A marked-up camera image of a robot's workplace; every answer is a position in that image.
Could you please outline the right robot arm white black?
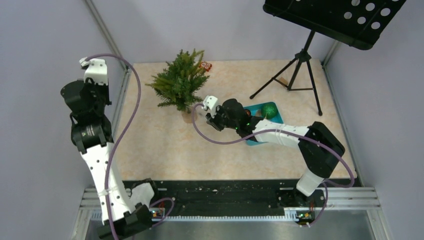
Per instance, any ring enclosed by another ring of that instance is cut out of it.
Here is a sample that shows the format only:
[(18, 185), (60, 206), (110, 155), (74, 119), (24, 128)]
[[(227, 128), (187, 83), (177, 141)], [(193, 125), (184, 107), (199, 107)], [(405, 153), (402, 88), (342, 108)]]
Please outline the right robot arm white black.
[(346, 152), (343, 144), (319, 121), (309, 126), (273, 122), (249, 114), (235, 98), (219, 104), (215, 96), (208, 95), (201, 106), (207, 112), (207, 124), (217, 131), (232, 129), (243, 141), (272, 143), (300, 151), (306, 170), (293, 192), (293, 200), (299, 206), (307, 206), (313, 200), (313, 192), (331, 176)]

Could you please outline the small green christmas tree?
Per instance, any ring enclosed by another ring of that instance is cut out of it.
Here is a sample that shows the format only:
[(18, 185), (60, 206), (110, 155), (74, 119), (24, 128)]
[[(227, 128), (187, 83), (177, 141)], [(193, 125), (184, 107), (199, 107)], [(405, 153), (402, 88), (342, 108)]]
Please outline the small green christmas tree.
[(166, 67), (152, 76), (152, 82), (145, 84), (160, 98), (157, 107), (175, 107), (187, 124), (197, 119), (192, 117), (194, 105), (203, 99), (196, 93), (209, 79), (206, 70), (201, 67), (204, 52), (196, 49), (180, 50), (173, 61), (167, 61)]

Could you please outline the teal plastic tray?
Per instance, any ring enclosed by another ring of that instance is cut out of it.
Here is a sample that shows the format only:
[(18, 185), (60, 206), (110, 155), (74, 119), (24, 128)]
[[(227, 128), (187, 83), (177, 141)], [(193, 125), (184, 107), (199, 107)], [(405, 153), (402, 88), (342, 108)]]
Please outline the teal plastic tray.
[(262, 117), (274, 123), (283, 124), (283, 118), (275, 102), (265, 102), (250, 106), (244, 106), (244, 111), (251, 117)]

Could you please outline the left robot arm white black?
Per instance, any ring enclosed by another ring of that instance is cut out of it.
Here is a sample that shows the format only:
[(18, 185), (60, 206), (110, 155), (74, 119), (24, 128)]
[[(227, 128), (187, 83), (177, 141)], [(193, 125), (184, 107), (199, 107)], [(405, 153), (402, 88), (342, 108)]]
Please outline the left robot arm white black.
[(160, 202), (154, 181), (146, 178), (137, 182), (141, 197), (131, 201), (117, 166), (110, 160), (114, 147), (111, 122), (105, 115), (110, 105), (108, 85), (92, 79), (78, 79), (60, 91), (70, 108), (71, 141), (87, 164), (102, 213), (102, 226), (96, 233), (101, 240), (124, 240), (153, 226), (150, 207)]

